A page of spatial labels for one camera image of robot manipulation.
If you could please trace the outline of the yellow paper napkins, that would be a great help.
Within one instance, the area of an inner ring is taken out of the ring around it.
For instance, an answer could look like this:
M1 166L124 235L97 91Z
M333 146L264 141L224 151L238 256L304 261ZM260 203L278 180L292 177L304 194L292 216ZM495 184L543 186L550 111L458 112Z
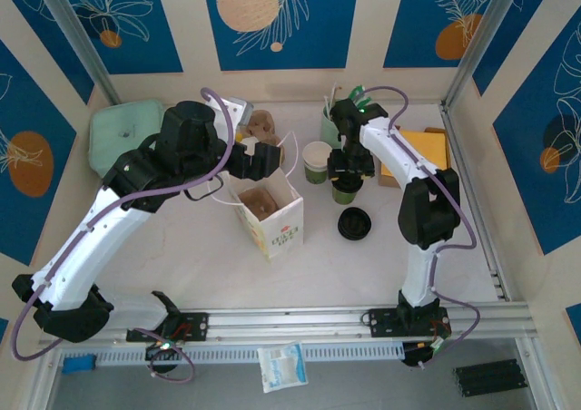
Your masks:
M403 138L428 161L434 163L439 169L450 167L448 142L444 132L414 132L401 131ZM380 186L398 187L396 179L391 171L381 163L379 166Z

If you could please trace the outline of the black cup lid stack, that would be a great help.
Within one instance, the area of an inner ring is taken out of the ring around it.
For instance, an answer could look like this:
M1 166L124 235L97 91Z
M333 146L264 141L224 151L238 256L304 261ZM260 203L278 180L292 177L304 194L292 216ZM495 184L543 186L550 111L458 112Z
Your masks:
M351 241L364 239L369 234L371 227L372 222L368 213L356 207L345 209L338 219L340 235Z

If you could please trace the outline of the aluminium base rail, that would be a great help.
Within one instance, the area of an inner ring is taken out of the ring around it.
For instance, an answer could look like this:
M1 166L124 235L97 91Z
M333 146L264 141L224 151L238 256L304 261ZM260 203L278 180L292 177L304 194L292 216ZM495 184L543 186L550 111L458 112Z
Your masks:
M535 337L537 329L525 302L485 302L474 308L440 305L448 312L452 340ZM372 337L367 313L373 308L308 307L273 309L184 310L207 312L207 343L246 344L303 341L305 343L351 342L372 338L416 342L439 337Z

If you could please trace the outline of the aluminium side rail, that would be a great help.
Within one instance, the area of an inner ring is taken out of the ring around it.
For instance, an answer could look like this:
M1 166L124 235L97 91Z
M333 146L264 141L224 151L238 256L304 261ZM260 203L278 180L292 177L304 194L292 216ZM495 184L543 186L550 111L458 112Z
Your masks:
M462 179L463 188L468 200L476 232L487 261L489 272L498 287L497 297L506 302L520 301L517 288L513 285L510 276L503 269L501 255L493 240L492 232L487 226L485 207L478 200L478 181L475 172L470 168L468 147L462 142L458 127L453 120L450 109L444 102L439 106L440 115L444 123L451 151Z

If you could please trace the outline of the white paper bag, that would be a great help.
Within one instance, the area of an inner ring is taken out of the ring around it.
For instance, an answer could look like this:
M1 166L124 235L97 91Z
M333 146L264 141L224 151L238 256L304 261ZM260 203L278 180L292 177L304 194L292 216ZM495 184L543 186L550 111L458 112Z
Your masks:
M281 168L270 177L258 181L241 180L228 171L222 174L229 194L225 204L234 210L241 225L267 260L303 243L303 198L291 185L289 177L289 173ZM259 221L239 199L242 192L252 188L266 189L279 206L279 210L266 220Z

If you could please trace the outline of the white blue plastic packet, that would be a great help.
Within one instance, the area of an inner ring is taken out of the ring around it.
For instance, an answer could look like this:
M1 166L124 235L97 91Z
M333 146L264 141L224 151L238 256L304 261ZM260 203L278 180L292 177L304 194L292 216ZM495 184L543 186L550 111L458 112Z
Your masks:
M259 347L257 354L265 394L309 383L300 342Z

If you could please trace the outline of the black ribbed block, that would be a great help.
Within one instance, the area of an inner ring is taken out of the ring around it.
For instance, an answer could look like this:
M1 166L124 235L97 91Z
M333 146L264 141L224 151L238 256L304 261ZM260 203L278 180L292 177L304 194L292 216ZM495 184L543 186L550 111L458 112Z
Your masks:
M518 390L528 387L515 358L453 369L453 375L463 397Z

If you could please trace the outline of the blue plastic piece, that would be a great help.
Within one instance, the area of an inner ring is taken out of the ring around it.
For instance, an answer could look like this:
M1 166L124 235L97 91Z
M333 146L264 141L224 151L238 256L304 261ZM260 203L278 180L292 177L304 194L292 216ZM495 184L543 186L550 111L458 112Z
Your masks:
M90 372L96 368L96 355L67 356L63 361L62 374Z

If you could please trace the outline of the mint green lunch box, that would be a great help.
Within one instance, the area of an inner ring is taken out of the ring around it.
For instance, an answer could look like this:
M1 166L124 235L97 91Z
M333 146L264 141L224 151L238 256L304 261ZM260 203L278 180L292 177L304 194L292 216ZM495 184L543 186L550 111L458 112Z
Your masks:
M118 157L137 149L143 140L160 131L164 108L149 99L104 108L90 122L88 159L101 179Z

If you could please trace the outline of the brown pulp cup carrier stack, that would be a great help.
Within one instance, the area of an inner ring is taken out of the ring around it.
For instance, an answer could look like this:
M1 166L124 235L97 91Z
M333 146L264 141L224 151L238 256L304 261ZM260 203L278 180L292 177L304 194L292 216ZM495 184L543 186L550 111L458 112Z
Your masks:
M281 138L275 133L275 123L269 111L254 111L249 122L238 129L237 137L246 146L245 153L250 156L255 153L258 142L281 148L281 162L284 162L284 148L281 146Z

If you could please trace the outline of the aluminium frame post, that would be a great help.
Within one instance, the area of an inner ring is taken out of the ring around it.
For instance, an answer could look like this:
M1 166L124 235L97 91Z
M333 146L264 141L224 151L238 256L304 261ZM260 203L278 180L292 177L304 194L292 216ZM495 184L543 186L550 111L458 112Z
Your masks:
M83 25L68 0L43 0L75 55L99 87L108 103L118 105L122 100L115 90L109 73Z
M462 94L512 3L513 0L490 0L487 11L484 13L476 33L460 60L454 78L442 100L441 107L444 112L449 112Z

